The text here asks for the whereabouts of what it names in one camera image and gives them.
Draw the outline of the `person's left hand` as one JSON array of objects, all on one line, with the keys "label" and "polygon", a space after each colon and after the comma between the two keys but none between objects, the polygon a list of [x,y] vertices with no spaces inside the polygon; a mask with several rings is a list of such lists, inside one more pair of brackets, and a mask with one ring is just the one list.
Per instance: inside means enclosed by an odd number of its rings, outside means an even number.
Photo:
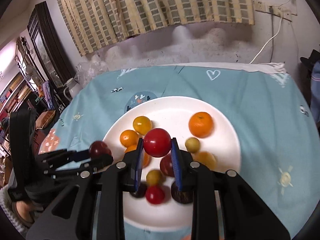
[{"label": "person's left hand", "polygon": [[30,228],[37,218],[43,213],[44,208],[35,205],[31,201],[17,201],[12,203],[12,210],[18,220],[27,228]]}]

